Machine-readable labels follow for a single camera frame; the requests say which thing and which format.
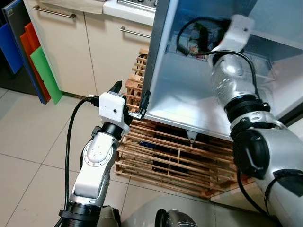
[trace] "wooden pallet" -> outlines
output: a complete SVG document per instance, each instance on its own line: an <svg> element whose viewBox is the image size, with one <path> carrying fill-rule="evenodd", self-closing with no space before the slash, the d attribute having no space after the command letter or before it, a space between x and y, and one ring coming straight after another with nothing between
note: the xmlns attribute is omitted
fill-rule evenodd
<svg viewBox="0 0 303 227"><path fill-rule="evenodd" d="M146 56L137 58L136 74L125 85L133 112L139 110L146 62ZM117 151L117 174L178 192L210 198L237 182L232 142L198 135L191 144L185 130L158 122L134 120Z"/></svg>

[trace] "cabinet handle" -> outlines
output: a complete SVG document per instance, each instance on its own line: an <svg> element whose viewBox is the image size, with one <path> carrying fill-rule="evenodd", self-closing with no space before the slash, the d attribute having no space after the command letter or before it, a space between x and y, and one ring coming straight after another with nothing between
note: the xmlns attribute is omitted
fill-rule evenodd
<svg viewBox="0 0 303 227"><path fill-rule="evenodd" d="M38 10L38 11L42 11L42 12L46 12L46 13L59 15L59 16L62 16L62 17L71 18L71 19L74 19L76 17L76 15L73 14L73 13L70 14L70 15L66 15L66 14L62 14L62 13L53 12L53 11L50 11L50 10L47 10L47 9L42 9L42 8L40 8L40 6L34 6L33 9Z"/></svg>
<svg viewBox="0 0 303 227"><path fill-rule="evenodd" d="M130 31L130 30L127 30L126 27L122 26L120 28L120 31L121 32L126 32L126 33L130 33L130 34L134 34L134 35L138 35L138 36L142 36L142 37L145 37L145 38L151 38L150 35L145 35L145 34L142 34L142 33L138 33L138 32L133 32L133 31Z"/></svg>

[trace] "green cutting board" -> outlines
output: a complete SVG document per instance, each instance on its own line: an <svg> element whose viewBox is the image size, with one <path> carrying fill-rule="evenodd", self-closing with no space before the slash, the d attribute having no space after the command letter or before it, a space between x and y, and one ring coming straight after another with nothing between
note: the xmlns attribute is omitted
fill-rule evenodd
<svg viewBox="0 0 303 227"><path fill-rule="evenodd" d="M57 104L61 99L63 92L58 88L55 78L53 77L52 71L49 68L45 55L41 47L35 50L31 55L31 59L39 72L45 87L50 94L53 102Z"/></svg>

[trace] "tile floor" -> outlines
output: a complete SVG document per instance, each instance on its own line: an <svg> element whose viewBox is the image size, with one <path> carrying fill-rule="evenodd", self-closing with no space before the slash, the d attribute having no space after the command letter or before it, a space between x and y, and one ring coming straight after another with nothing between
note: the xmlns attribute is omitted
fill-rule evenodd
<svg viewBox="0 0 303 227"><path fill-rule="evenodd" d="M63 207L64 150L71 113L79 100L58 105L0 88L0 227L52 227ZM79 171L81 150L98 110L84 104L71 138L70 184ZM159 208L175 208L200 227L271 226L258 215L230 210L167 189L111 173L106 204L119 209L123 227L153 227Z"/></svg>

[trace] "stove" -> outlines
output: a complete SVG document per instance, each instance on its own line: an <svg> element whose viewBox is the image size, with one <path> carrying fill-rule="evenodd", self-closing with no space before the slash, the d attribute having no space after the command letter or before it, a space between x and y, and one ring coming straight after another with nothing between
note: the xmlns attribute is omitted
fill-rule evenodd
<svg viewBox="0 0 303 227"><path fill-rule="evenodd" d="M118 3L154 13L158 0L118 0Z"/></svg>

